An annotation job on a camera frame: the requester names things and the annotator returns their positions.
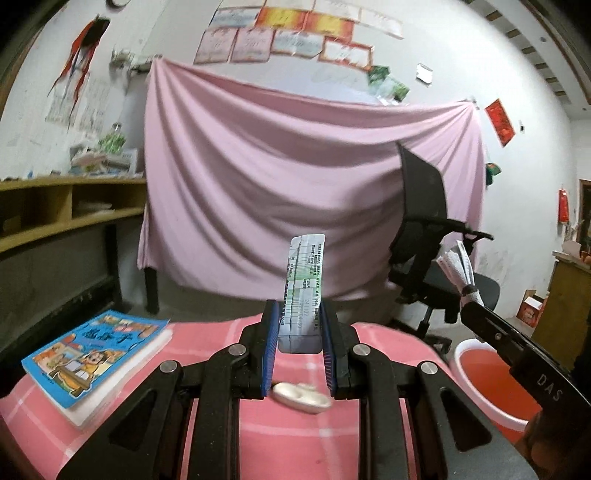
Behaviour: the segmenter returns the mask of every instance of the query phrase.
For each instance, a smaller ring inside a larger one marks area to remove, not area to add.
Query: certificate
[[[273,33],[270,28],[241,28],[236,36],[231,61],[268,61]]]
[[[236,7],[262,7],[265,0],[222,0],[218,8],[236,8]]]
[[[372,66],[372,47],[359,43],[345,43],[336,38],[325,38],[319,60],[367,71]]]
[[[310,12],[306,21],[306,31],[350,42],[353,37],[353,22],[344,18]]]
[[[312,10],[314,8],[314,0],[267,0],[265,7]]]
[[[360,20],[360,8],[356,5],[343,4],[341,2],[335,2],[333,0],[316,0],[314,4],[314,11],[332,15],[333,17],[348,18],[358,22]]]
[[[324,44],[324,37],[316,33],[277,30],[272,52],[311,59],[316,57]]]
[[[228,61],[237,28],[211,28],[201,37],[193,64]]]
[[[379,14],[373,10],[368,10],[367,8],[361,9],[361,23],[369,27],[377,28],[393,37],[404,38],[404,35],[402,34],[402,22],[400,20]]]
[[[219,8],[209,27],[254,27],[260,8]]]
[[[257,27],[285,28],[286,30],[302,30],[308,12],[289,8],[263,8],[256,21]]]

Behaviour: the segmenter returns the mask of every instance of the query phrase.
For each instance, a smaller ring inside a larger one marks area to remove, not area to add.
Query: pink cloth
[[[484,153],[470,102],[326,102],[167,60],[150,75],[139,268],[281,299],[291,238],[324,233],[323,297],[379,293],[402,216],[396,141],[443,173],[449,217],[479,226]]]
[[[207,360],[239,340],[242,329],[260,316],[223,323],[176,323],[172,340],[130,380],[108,410],[84,430],[77,430],[25,376],[9,396],[0,399],[0,416],[46,480],[54,480],[63,465],[160,362],[173,358],[183,365]],[[392,360],[417,365],[423,360],[447,367],[435,352],[415,337],[368,323],[355,324],[359,339]],[[277,352],[273,378],[305,382],[327,393],[322,355]],[[193,409],[189,436],[193,430]],[[243,400],[240,406],[241,477],[243,480],[356,480],[359,448],[358,401],[338,401],[324,413],[309,415],[271,398]],[[187,475],[187,458],[181,478]],[[411,473],[415,472],[411,464]]]

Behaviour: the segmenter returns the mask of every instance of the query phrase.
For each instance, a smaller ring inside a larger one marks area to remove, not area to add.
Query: wooden shelf
[[[143,208],[121,208],[113,210],[108,213],[93,213],[90,215],[83,215],[68,222],[52,223],[50,225],[43,225],[23,230],[18,233],[13,233],[5,237],[0,237],[0,253],[3,253],[11,248],[20,247],[30,242],[41,240],[49,236],[64,233],[77,228],[82,228],[89,225],[97,225],[99,223],[109,222],[111,220],[118,220],[120,218],[133,217],[143,214]]]
[[[79,209],[96,202],[111,208],[96,213]],[[0,254],[78,228],[142,215],[145,202],[145,179],[59,176],[0,182]],[[11,224],[11,219],[17,227],[4,230],[3,222]]]
[[[47,176],[31,180],[0,181],[0,192],[33,187],[60,185],[146,185],[146,179],[122,179],[116,177]]]

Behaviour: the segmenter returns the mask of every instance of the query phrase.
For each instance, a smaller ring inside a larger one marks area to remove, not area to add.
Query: pink checkered tablecloth
[[[242,329],[259,319],[260,316],[254,316],[223,323],[169,325],[168,328],[173,329],[172,340],[127,383],[109,408],[83,430],[69,423],[28,375],[9,396],[0,399],[0,415],[33,466],[45,479],[54,480],[101,421],[160,362],[175,359],[182,365],[188,365],[207,360],[224,346],[237,342]],[[412,336],[369,323],[357,323],[355,328],[362,342],[378,348],[391,360],[408,365],[430,360],[451,375],[435,352]],[[313,384],[319,391],[327,393],[321,354],[286,355],[277,352],[273,379]],[[189,439],[195,412],[196,402],[191,413]],[[240,407],[242,479],[355,480],[358,470],[358,421],[356,400],[335,402],[330,409],[318,415],[292,410],[271,398],[243,400]],[[187,475],[186,469],[185,455],[183,479]],[[413,462],[411,476],[415,477]]]

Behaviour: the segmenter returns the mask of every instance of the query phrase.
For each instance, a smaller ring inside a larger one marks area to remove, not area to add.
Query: chair backrest
[[[404,214],[402,225],[390,245],[391,265],[402,264],[414,257],[420,248],[423,227],[409,222],[409,215],[447,218],[445,188],[439,170],[401,144],[398,144],[404,182]]]

